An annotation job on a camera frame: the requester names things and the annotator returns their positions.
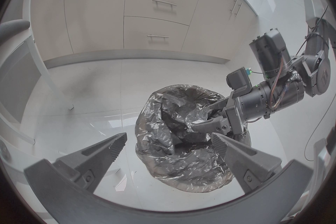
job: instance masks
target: metal handle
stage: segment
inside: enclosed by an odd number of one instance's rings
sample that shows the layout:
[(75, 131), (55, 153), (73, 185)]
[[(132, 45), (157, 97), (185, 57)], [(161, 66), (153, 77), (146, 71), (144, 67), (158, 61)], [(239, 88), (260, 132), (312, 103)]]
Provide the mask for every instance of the metal handle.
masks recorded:
[(172, 5), (172, 6), (176, 6), (177, 7), (177, 4), (175, 3), (170, 3), (170, 2), (166, 2), (166, 1), (162, 1), (162, 0), (153, 0), (154, 2), (160, 2), (160, 3), (164, 3), (164, 4), (168, 4), (168, 5)]
[(232, 8), (232, 9), (230, 9), (230, 11), (231, 11), (231, 14), (232, 14), (232, 12), (233, 12), (233, 9), (235, 8), (235, 6), (236, 6), (236, 4), (237, 4), (237, 1), (238, 1), (238, 0), (234, 0), (234, 6), (233, 6), (233, 8)]
[(169, 36), (156, 36), (156, 35), (153, 35), (153, 34), (148, 34), (147, 35), (148, 37), (163, 37), (163, 38), (168, 38)]
[(235, 13), (236, 16), (238, 15), (240, 8), (242, 7), (242, 4), (243, 4), (243, 3), (241, 3), (241, 4), (239, 5), (238, 11), (237, 11), (237, 13)]

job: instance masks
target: cabinet baseboard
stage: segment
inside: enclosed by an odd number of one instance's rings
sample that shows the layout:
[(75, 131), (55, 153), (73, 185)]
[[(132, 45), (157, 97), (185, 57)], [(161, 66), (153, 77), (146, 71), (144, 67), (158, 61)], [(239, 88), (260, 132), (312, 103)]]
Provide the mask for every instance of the cabinet baseboard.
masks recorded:
[(207, 55), (200, 55), (200, 54), (192, 54), (187, 52), (179, 52), (179, 51), (120, 49), (120, 50), (99, 50), (99, 51), (70, 54), (46, 60), (44, 61), (44, 64), (47, 68), (52, 68), (78, 62), (111, 60), (111, 59), (132, 59), (132, 58), (175, 59), (175, 60), (189, 60), (200, 62), (213, 62), (220, 64), (225, 64), (229, 61), (228, 59)]

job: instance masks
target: floor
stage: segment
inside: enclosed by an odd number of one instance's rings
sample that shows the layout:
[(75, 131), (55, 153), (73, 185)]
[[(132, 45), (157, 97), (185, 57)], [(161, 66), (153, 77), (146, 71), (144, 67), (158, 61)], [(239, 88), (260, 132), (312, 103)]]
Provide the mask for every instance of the floor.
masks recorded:
[[(244, 193), (233, 180), (210, 193), (187, 193), (154, 179), (135, 154), (134, 126), (150, 94), (162, 87), (185, 83), (227, 96), (225, 65), (167, 59), (125, 59), (70, 64), (49, 69), (57, 86), (72, 98), (74, 109), (61, 106), (43, 79), (34, 88), (21, 129), (36, 145), (68, 154), (112, 135), (126, 132), (128, 141), (95, 194), (107, 200), (155, 211), (205, 208)], [(249, 125), (252, 146), (287, 158), (270, 121)]]

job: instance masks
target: trash bag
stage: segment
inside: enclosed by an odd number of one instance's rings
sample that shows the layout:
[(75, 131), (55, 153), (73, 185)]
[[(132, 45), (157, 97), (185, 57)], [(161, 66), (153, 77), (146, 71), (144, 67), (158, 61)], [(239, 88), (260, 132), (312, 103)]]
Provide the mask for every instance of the trash bag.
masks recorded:
[[(207, 193), (229, 184), (233, 174), (219, 157), (211, 134), (194, 132), (191, 125), (220, 116), (207, 107), (224, 98), (193, 85), (172, 85), (149, 97), (136, 125), (136, 153), (149, 173), (182, 191)], [(241, 135), (228, 136), (251, 145), (247, 124)]]

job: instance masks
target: beige cabinet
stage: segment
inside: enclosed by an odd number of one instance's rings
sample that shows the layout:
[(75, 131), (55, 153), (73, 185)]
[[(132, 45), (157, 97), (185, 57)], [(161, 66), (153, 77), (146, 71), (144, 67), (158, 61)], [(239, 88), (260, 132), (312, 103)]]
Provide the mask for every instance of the beige cabinet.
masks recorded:
[(147, 17), (190, 25), (198, 0), (125, 0), (125, 16)]
[(212, 54), (236, 6), (237, 0), (198, 0), (182, 51)]
[(74, 53), (122, 49), (125, 0), (64, 0)]
[(64, 0), (31, 0), (31, 28), (42, 59), (72, 54)]
[(187, 25), (176, 22), (125, 17), (125, 49), (181, 51), (187, 30)]
[(226, 25), (210, 56), (232, 59), (244, 41), (255, 14), (244, 0), (238, 0), (229, 23)]

